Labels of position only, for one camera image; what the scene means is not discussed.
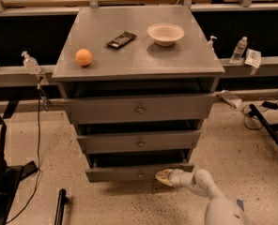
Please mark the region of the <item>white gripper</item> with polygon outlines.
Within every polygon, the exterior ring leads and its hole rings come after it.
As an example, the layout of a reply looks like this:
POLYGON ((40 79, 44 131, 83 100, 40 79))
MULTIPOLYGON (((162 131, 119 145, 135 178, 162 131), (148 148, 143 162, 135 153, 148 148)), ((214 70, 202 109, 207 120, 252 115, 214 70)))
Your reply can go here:
POLYGON ((169 187, 191 188, 195 185, 194 174, 180 169, 165 169, 155 174, 156 179, 169 187))

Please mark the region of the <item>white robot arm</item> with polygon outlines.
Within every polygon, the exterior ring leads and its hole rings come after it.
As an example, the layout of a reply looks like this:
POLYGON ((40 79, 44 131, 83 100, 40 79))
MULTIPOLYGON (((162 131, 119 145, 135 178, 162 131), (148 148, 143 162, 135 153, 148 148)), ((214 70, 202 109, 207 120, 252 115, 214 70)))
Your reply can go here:
POLYGON ((167 186, 187 188, 195 195, 208 197, 204 225, 253 225, 244 210, 219 189, 207 170, 185 172, 181 169, 165 169, 157 172, 155 177, 167 186))

